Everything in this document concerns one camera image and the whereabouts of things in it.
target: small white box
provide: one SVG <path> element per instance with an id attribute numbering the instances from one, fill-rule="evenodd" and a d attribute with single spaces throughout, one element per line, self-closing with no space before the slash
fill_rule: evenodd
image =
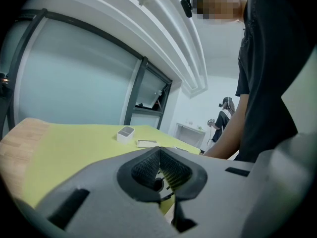
<path id="1" fill-rule="evenodd" d="M 128 143 L 134 135 L 134 128 L 131 127 L 123 127 L 120 131 L 117 132 L 117 141 L 126 144 Z"/>

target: window frame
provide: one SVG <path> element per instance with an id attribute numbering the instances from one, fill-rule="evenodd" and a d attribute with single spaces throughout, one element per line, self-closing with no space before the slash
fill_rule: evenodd
<path id="1" fill-rule="evenodd" d="M 89 23 L 86 23 L 84 21 L 81 21 L 79 19 L 69 17 L 60 13 L 56 12 L 51 12 L 48 11 L 47 9 L 43 8 L 41 10 L 39 9 L 26 9 L 26 10 L 21 10 L 20 15 L 17 17 L 17 21 L 22 21 L 22 20 L 30 20 L 30 25 L 27 27 L 25 30 L 24 34 L 21 37 L 21 40 L 18 43 L 18 46 L 14 52 L 12 62 L 10 65 L 10 70 L 7 75 L 7 79 L 9 80 L 8 84 L 5 86 L 6 88 L 6 94 L 4 99 L 1 100 L 3 102 L 3 105 L 1 105 L 1 111 L 0 111 L 0 120 L 3 118 L 3 122 L 0 123 L 0 140 L 2 139 L 2 132 L 3 132 L 3 127 L 4 127 L 4 121 L 5 117 L 7 116 L 7 122 L 8 122 L 8 127 L 9 130 L 12 130 L 15 127 L 15 120 L 14 120 L 14 106 L 13 106 L 13 98 L 14 98 L 14 88 L 16 84 L 16 78 L 18 74 L 18 70 L 21 64 L 21 59 L 22 56 L 25 52 L 26 46 L 33 35 L 35 29 L 37 26 L 40 24 L 43 18 L 48 18 L 48 19 L 54 19 L 58 20 L 67 24 L 71 24 L 74 26 L 77 26 L 81 29 L 87 30 L 89 32 L 92 32 L 114 44 L 117 46 L 123 48 L 125 51 L 129 52 L 133 56 L 135 56 L 137 59 L 140 59 L 141 65 L 139 68 L 139 71 L 137 73 L 137 76 L 134 81 L 134 85 L 131 91 L 130 99 L 128 101 L 127 105 L 127 110 L 126 110 L 126 115 L 125 115 L 125 120 L 124 120 L 124 125 L 130 125 L 132 114 L 147 114 L 147 115 L 155 115 L 159 116 L 159 122 L 158 122 L 158 127 L 157 129 L 160 128 L 160 124 L 164 115 L 165 107 L 166 107 L 166 102 L 168 99 L 169 91 L 170 91 L 170 86 L 172 83 L 172 80 L 170 80 L 164 73 L 162 73 L 158 68 L 156 68 L 149 60 L 142 56 L 140 53 L 135 51 L 133 48 L 129 47 L 127 44 L 119 40 L 118 38 L 112 36 L 111 34 L 99 29 L 98 27 L 95 27 Z M 161 104 L 162 106 L 162 112 L 159 111 L 152 111 L 152 110 L 141 110 L 138 108 L 135 108 L 135 103 L 136 103 L 136 98 L 137 94 L 140 90 L 141 82 L 145 73 L 145 70 L 150 71 L 153 73 L 155 76 L 157 76 L 159 79 L 161 79 L 163 82 L 166 82 L 168 84 L 168 88 L 166 89 L 166 93 L 163 99 L 163 102 Z"/>
<path id="2" fill-rule="evenodd" d="M 160 80 L 162 80 L 164 83 L 167 84 L 166 94 L 164 95 L 162 103 L 161 103 L 162 111 L 154 111 L 150 109 L 142 109 L 142 108 L 135 107 L 146 70 L 154 74 L 156 77 L 158 77 Z M 139 67 L 139 71 L 137 73 L 136 79 L 133 84 L 133 88 L 131 91 L 131 95 L 130 95 L 130 99 L 129 99 L 129 103 L 128 103 L 128 107 L 127 107 L 127 111 L 125 115 L 124 125 L 131 124 L 131 119 L 133 114 L 141 114 L 141 115 L 150 115 L 150 116 L 159 117 L 158 126 L 156 128 L 160 129 L 160 125 L 163 120 L 171 85 L 172 85 L 172 80 L 169 79 L 164 73 L 162 73 L 157 67 L 155 67 L 155 65 L 149 62 L 147 57 L 144 57 L 142 59 L 141 65 Z"/>

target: cable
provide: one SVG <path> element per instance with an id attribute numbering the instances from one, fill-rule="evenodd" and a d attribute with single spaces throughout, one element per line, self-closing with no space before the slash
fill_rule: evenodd
<path id="1" fill-rule="evenodd" d="M 209 137 L 209 140 L 207 142 L 207 145 L 209 144 L 209 141 L 211 140 L 211 126 L 210 126 L 210 137 Z"/>
<path id="2" fill-rule="evenodd" d="M 229 107 L 229 109 L 230 109 L 231 111 L 233 111 L 233 110 L 230 108 L 229 100 L 228 100 L 228 107 Z"/>

